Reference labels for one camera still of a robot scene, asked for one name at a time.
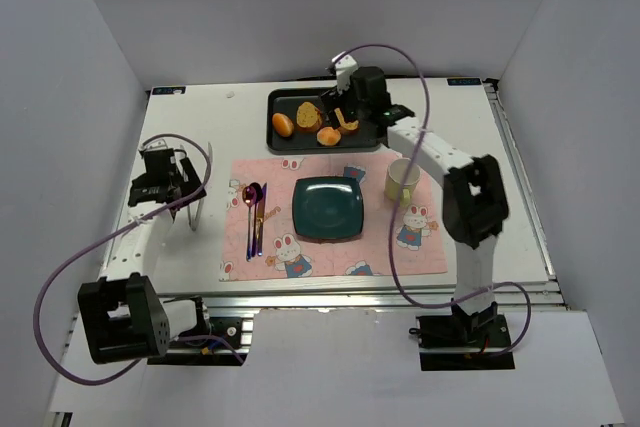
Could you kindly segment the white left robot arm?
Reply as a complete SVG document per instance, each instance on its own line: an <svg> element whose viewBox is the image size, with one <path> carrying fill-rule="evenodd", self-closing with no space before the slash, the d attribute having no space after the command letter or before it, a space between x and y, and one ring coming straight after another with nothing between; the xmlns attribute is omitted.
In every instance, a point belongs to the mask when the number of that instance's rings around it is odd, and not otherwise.
<svg viewBox="0 0 640 427"><path fill-rule="evenodd" d="M95 282L84 283L78 303L92 360L107 364L163 357L180 336L208 332L208 313L198 296L163 301L151 276L177 213L199 225L206 191L180 146L155 140L140 149L145 171L134 178L127 203L129 230Z"/></svg>

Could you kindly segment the metal slotted tongs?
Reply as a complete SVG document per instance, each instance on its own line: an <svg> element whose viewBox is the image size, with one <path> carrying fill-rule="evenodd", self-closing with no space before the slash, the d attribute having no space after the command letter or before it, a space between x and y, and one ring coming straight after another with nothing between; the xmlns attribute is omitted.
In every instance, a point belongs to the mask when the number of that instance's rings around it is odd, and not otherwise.
<svg viewBox="0 0 640 427"><path fill-rule="evenodd" d="M205 186L207 184L207 180L202 181L200 179L183 145L180 145L179 148L175 150L175 153L178 155L181 166L181 173L183 177L182 191L184 195L191 195L196 190L200 189L196 196L194 196L189 202L183 204L183 207L187 209L189 228L195 232L198 229L204 207L204 198L206 197Z"/></svg>

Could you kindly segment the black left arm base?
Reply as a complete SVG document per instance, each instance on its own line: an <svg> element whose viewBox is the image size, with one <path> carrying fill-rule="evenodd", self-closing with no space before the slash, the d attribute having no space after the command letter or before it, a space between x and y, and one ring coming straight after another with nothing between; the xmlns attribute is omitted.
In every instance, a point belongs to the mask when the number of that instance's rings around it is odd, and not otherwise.
<svg viewBox="0 0 640 427"><path fill-rule="evenodd" d="M196 307L196 325L169 343L163 357L150 366L240 367L248 355L250 322L237 314L212 312L199 296L166 299L164 305L190 300Z"/></svg>

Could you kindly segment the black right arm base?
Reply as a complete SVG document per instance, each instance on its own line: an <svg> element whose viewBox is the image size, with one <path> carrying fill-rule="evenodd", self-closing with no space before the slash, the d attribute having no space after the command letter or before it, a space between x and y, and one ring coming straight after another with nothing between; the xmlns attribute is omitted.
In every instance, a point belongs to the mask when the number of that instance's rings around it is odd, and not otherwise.
<svg viewBox="0 0 640 427"><path fill-rule="evenodd" d="M417 341L419 360L425 372L514 370L513 354L498 352L511 345L503 315L467 335L452 316L428 315L416 318L409 336Z"/></svg>

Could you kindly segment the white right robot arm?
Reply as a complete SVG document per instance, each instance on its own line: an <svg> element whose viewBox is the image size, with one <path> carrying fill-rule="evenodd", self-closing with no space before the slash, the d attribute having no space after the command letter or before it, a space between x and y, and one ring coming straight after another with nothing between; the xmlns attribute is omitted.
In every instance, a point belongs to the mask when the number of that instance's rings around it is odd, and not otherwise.
<svg viewBox="0 0 640 427"><path fill-rule="evenodd" d="M493 261L509 206L498 161L473 157L421 125L409 108L394 104L384 72L360 67L348 56L329 68L336 85L321 95L327 119L337 126L367 120L386 147L408 156L442 190L442 224L455 241L454 335L469 339L497 317Z"/></svg>

